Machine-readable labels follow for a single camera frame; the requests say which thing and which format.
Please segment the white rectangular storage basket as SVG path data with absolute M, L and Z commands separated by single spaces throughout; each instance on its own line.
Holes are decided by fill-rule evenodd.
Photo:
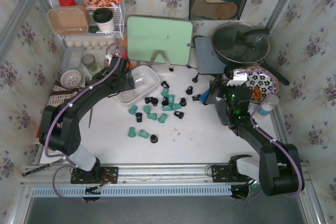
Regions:
M 126 108 L 130 108 L 133 105 L 138 104 L 139 102 L 144 100 L 145 97 L 148 97 L 150 94 L 156 91 L 158 89 L 159 82 L 160 82 L 159 76 L 148 66 L 138 66 L 131 71 L 132 71 L 133 77 L 140 76 L 143 78 L 144 80 L 143 94 L 129 103 L 124 103 L 121 100 L 121 94 L 123 92 L 119 93 L 115 98 L 122 106 Z

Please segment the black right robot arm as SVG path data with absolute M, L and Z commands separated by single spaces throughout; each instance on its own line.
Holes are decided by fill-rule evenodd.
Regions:
M 258 181 L 267 196 L 296 197 L 304 189 L 297 148 L 267 134 L 249 113 L 250 91 L 246 86 L 229 86 L 215 78 L 209 83 L 206 103 L 213 104 L 221 124 L 245 140 L 259 155 Z

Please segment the clear drinking glass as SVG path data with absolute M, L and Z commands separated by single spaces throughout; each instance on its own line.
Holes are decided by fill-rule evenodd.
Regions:
M 124 103 L 129 103 L 143 94 L 144 80 L 142 77 L 133 77 L 129 81 L 129 84 L 133 84 L 134 89 L 125 91 L 121 94 L 121 100 Z

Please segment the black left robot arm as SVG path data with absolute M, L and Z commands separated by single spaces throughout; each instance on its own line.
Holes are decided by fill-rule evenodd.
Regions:
M 102 99 L 135 88 L 128 60 L 113 57 L 109 67 L 95 74 L 88 85 L 61 105 L 43 110 L 39 141 L 47 157 L 61 157 L 85 172 L 99 166 L 98 159 L 81 144 L 79 123 Z

